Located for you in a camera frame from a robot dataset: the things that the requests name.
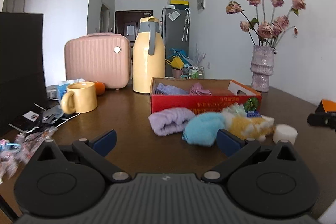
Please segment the yellow white plush toy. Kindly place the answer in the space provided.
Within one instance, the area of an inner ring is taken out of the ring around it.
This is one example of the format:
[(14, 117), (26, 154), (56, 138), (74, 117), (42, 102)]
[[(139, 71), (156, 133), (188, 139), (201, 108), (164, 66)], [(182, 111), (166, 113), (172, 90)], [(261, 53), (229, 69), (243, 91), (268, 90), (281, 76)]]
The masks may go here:
[(234, 116), (231, 113), (222, 112), (225, 121), (225, 129), (241, 140), (255, 139), (264, 142), (266, 136), (273, 132), (273, 127), (269, 127), (262, 118), (248, 118)]

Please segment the light blue plush toy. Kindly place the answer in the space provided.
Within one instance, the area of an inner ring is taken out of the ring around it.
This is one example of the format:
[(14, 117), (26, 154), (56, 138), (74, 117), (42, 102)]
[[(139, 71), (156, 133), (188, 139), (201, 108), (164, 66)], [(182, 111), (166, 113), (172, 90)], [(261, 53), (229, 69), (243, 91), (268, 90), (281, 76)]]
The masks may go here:
[(217, 137), (217, 132), (225, 128), (222, 113), (206, 112), (191, 119), (183, 130), (182, 139), (190, 145), (211, 147)]

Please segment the white round sponge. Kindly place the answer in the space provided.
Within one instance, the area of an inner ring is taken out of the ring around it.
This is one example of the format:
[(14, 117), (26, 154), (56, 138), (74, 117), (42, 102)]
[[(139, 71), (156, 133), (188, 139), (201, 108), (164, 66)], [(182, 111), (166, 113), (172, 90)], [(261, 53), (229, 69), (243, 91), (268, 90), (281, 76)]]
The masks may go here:
[(273, 142), (277, 144), (278, 142), (284, 140), (294, 145), (297, 136), (298, 132), (292, 126), (289, 126), (287, 124), (278, 124), (274, 130)]

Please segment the white triangular sponge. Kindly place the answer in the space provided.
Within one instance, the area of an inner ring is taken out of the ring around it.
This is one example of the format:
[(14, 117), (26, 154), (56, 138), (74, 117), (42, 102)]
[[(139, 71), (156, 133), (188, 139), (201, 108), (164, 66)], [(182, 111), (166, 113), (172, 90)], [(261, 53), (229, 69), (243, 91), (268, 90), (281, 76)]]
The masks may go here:
[(262, 117), (262, 119), (264, 119), (267, 122), (269, 127), (274, 126), (274, 118), (268, 117), (268, 116), (265, 116), (265, 115), (262, 115), (261, 117)]

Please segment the brown layered sponge block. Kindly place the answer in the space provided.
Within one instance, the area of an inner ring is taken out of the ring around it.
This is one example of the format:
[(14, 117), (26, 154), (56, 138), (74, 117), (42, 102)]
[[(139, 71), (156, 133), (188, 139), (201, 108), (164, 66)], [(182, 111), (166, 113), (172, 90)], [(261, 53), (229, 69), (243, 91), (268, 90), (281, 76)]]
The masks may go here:
[(212, 96), (234, 96), (235, 94), (228, 89), (213, 88), (209, 89)]

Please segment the lilac fluffy towel roll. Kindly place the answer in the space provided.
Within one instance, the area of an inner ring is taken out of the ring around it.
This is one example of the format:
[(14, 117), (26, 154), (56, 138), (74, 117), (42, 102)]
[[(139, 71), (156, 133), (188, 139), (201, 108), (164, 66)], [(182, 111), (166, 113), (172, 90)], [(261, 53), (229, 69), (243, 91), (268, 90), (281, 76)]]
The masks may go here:
[(167, 136), (182, 132), (195, 114), (183, 107), (175, 107), (155, 112), (148, 117), (155, 135)]

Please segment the purple satin bow scrunchie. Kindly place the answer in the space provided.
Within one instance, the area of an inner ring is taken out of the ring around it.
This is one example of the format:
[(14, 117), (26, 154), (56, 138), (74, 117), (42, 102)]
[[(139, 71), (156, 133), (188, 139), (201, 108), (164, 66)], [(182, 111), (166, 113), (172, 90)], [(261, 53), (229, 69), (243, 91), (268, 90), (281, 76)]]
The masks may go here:
[(211, 92), (208, 89), (205, 89), (201, 83), (195, 83), (192, 87), (190, 87), (189, 91), (190, 95), (193, 96), (211, 96)]

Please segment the lavender knitted cloth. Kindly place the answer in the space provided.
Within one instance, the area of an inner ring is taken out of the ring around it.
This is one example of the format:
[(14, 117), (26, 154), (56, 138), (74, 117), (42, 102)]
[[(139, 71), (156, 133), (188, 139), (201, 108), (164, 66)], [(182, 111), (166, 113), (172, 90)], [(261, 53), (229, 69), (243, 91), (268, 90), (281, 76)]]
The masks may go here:
[(180, 95), (187, 95), (188, 91), (183, 90), (181, 88), (172, 86), (172, 85), (164, 85), (163, 83), (159, 83), (158, 86), (155, 88), (155, 94), (163, 94), (169, 96), (180, 96)]

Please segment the mint green fluffy ball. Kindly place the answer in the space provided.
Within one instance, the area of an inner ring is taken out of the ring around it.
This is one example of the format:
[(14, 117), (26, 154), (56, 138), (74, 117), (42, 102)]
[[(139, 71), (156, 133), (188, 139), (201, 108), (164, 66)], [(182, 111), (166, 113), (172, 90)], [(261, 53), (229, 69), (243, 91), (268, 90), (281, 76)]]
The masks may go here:
[(245, 111), (243, 104), (234, 103), (233, 105), (230, 105), (228, 107), (225, 107), (223, 109), (224, 113), (231, 113), (234, 116), (241, 116), (246, 117), (247, 112)]

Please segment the yellow ceramic mug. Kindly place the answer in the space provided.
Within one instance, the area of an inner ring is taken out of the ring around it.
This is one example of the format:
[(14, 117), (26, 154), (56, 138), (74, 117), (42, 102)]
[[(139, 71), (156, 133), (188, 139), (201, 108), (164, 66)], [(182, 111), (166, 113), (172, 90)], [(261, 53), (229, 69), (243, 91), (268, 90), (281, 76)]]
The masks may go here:
[(88, 113), (97, 108), (95, 83), (79, 82), (67, 86), (67, 92), (62, 96), (60, 106), (64, 113)]

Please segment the blue tissue pack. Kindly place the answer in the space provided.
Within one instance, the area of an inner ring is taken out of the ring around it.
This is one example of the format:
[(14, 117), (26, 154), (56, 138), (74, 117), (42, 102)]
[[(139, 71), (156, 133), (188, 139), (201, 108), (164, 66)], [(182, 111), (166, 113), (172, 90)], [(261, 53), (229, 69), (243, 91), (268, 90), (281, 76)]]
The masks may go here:
[(47, 98), (60, 102), (67, 92), (67, 86), (74, 83), (84, 82), (84, 79), (66, 80), (58, 85), (51, 85), (46, 88)]

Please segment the pink mini suitcase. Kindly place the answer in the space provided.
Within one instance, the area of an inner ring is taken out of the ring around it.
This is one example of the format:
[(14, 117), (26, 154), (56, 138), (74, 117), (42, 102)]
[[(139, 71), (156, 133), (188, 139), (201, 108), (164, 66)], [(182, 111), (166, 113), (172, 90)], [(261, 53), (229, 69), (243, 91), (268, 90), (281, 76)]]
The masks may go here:
[(130, 80), (130, 42), (111, 32), (95, 33), (68, 41), (64, 47), (66, 79), (104, 83), (122, 89)]

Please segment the black paper shopping bag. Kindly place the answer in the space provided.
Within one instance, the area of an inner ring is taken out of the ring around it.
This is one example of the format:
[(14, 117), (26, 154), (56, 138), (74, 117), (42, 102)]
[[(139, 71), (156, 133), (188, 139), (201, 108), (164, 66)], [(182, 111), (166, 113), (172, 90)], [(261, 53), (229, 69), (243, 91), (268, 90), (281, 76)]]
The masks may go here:
[(1, 135), (35, 104), (47, 102), (43, 15), (1, 12)]

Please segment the dried pink roses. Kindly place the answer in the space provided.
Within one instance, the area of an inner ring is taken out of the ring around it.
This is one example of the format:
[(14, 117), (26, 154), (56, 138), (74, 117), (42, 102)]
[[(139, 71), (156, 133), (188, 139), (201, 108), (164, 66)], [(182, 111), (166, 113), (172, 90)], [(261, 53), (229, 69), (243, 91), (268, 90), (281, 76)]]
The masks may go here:
[(240, 22), (240, 30), (247, 33), (255, 46), (275, 49), (287, 32), (292, 31), (297, 37), (298, 29), (290, 24), (290, 14), (299, 15), (306, 9), (305, 0), (291, 0), (287, 14), (276, 16), (276, 9), (284, 6), (284, 0), (246, 0), (255, 8), (255, 16), (249, 18), (240, 3), (230, 0), (226, 5), (226, 14), (240, 14), (244, 20)]

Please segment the yellow watering can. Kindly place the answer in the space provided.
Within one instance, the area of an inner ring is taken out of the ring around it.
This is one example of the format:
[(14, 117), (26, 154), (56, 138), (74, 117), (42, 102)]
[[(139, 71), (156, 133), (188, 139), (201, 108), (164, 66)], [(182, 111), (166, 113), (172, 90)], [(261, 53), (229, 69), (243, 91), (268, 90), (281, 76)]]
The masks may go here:
[(165, 60), (168, 65), (170, 65), (174, 69), (181, 70), (184, 67), (184, 62), (179, 56), (173, 56), (172, 60)]

